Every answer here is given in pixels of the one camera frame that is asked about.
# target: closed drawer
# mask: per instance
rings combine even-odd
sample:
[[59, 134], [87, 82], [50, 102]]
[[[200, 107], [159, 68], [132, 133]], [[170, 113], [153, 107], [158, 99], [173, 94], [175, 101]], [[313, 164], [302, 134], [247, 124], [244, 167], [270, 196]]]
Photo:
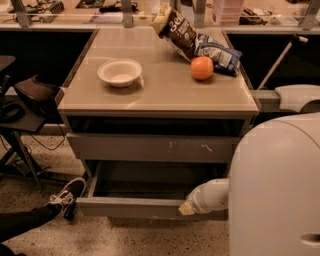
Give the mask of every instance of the closed drawer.
[[85, 160], [230, 163], [238, 137], [70, 133], [75, 156]]
[[100, 161], [86, 197], [77, 203], [85, 215], [226, 220], [227, 211], [182, 216], [178, 208], [197, 185], [219, 178], [224, 165]]

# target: sneaker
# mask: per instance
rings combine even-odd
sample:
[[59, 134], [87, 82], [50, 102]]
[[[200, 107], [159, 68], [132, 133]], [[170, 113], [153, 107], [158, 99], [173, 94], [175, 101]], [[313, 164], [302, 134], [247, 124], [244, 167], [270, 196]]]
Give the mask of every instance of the sneaker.
[[54, 205], [63, 213], [69, 206], [76, 202], [86, 190], [87, 182], [83, 178], [71, 180], [57, 195], [51, 195], [47, 205]]

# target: white bowl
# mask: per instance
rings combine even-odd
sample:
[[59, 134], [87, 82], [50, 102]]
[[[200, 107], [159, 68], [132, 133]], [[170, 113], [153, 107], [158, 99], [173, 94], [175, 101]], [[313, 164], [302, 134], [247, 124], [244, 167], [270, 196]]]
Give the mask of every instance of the white bowl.
[[103, 63], [98, 69], [99, 78], [115, 87], [131, 85], [142, 73], [141, 65], [130, 59], [117, 59]]

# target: black pants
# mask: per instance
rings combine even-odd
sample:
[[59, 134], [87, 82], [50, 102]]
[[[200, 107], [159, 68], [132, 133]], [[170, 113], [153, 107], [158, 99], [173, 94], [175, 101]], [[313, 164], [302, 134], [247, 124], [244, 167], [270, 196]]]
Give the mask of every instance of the black pants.
[[[35, 208], [28, 212], [1, 213], [0, 243], [40, 227], [55, 218], [59, 213], [60, 211], [52, 205]], [[0, 255], [10, 255], [2, 253], [3, 248], [0, 246]]]

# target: snack bag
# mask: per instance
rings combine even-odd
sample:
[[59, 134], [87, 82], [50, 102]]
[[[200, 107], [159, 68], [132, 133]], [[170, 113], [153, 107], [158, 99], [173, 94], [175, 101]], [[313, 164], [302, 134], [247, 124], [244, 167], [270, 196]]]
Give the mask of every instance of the snack bag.
[[236, 76], [240, 65], [240, 51], [227, 48], [211, 36], [198, 33], [195, 41], [194, 56], [207, 56], [212, 59], [215, 71]]
[[180, 13], [163, 3], [151, 26], [186, 60], [194, 57], [196, 31]]

